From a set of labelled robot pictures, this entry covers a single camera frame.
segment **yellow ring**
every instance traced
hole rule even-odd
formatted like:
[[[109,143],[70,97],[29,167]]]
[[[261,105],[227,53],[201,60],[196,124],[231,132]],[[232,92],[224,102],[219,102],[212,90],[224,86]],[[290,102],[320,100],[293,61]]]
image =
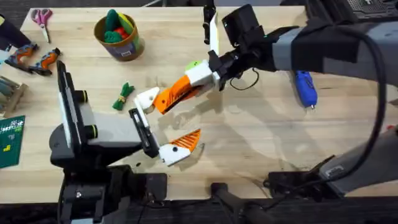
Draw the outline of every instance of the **yellow ring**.
[[[97,138],[97,132],[96,132],[96,128],[95,128],[95,125],[93,124],[93,125],[91,125],[91,127],[93,127],[93,132],[94,132],[94,138]]]

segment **orange plastic piece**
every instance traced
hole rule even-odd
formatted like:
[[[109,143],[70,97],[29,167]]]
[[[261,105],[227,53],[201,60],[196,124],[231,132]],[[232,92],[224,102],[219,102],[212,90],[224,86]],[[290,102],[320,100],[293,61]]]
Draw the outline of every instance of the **orange plastic piece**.
[[[58,55],[54,52],[49,53],[49,57],[41,61],[41,66],[43,69],[49,69],[49,65],[54,63],[58,58]]]
[[[165,114],[179,101],[195,96],[200,88],[201,86],[192,87],[188,76],[184,75],[174,83],[172,88],[168,88],[160,93],[154,100],[154,105],[159,112]]]
[[[187,135],[180,137],[179,139],[170,142],[170,144],[176,145],[178,147],[187,148],[189,149],[190,152],[192,152],[197,146],[199,139],[200,139],[200,129],[197,129],[194,132],[191,132]]]
[[[18,53],[16,53],[17,54],[17,61],[18,61],[18,63],[22,63],[21,62],[21,58],[22,57],[25,57],[25,56],[28,56],[28,57],[30,57],[30,56],[32,56],[32,54],[33,54],[33,52],[35,51],[36,49],[34,49],[33,47],[28,47],[28,48],[26,48],[26,49],[19,49],[18,50]]]

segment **scissors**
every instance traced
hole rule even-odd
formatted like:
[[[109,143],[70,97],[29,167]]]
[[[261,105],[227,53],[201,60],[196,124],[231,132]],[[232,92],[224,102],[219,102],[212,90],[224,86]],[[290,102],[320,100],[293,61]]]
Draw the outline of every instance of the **scissors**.
[[[34,9],[30,15],[32,20],[42,29],[43,35],[48,43],[50,43],[50,37],[47,33],[46,25],[51,15],[52,11],[50,9]]]

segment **pink scissors handle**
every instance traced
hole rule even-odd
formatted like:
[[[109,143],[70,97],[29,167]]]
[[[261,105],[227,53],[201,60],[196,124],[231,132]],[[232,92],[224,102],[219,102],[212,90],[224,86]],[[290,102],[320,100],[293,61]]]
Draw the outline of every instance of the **pink scissors handle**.
[[[34,9],[30,16],[32,20],[38,25],[47,25],[47,20],[50,18],[51,15],[52,11],[50,9]]]

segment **green object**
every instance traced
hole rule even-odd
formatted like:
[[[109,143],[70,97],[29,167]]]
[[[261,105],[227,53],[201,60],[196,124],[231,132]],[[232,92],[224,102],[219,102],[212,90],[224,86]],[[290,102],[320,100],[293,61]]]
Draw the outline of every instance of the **green object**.
[[[119,15],[119,22],[123,26],[124,31],[126,31],[127,34],[132,34],[133,26],[131,22],[127,19],[127,17],[123,13],[118,13]]]
[[[118,32],[115,32],[115,31],[106,31],[105,32],[105,36],[104,36],[105,43],[113,44],[113,43],[118,43],[122,40],[123,40],[123,38]]]
[[[119,15],[114,9],[111,9],[106,15],[105,31],[114,31],[118,27],[121,27]]]
[[[18,165],[25,116],[0,121],[0,168]]]
[[[185,67],[185,71],[199,65],[201,63],[201,61],[192,61],[190,62],[186,67]]]
[[[125,83],[122,87],[122,91],[120,92],[120,96],[118,100],[116,100],[113,104],[113,108],[117,110],[123,110],[123,106],[126,103],[127,97],[134,91],[134,86],[130,86],[129,83]]]

